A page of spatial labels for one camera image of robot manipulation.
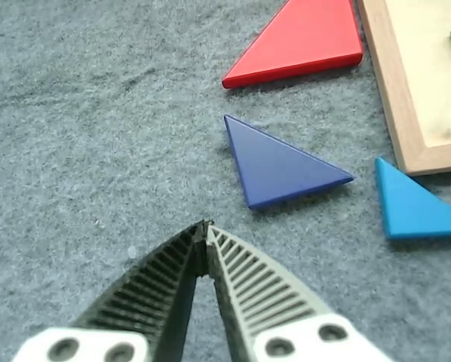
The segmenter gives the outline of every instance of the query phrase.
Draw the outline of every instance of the light blue triangle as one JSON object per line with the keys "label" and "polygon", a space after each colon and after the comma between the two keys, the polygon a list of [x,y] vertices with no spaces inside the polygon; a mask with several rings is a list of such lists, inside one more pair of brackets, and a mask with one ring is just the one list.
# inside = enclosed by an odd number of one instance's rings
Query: light blue triangle
{"label": "light blue triangle", "polygon": [[451,235],[451,206],[382,158],[376,159],[376,182],[388,238]]}
{"label": "light blue triangle", "polygon": [[224,121],[247,206],[251,209],[353,180],[351,174],[338,167],[230,115]]}

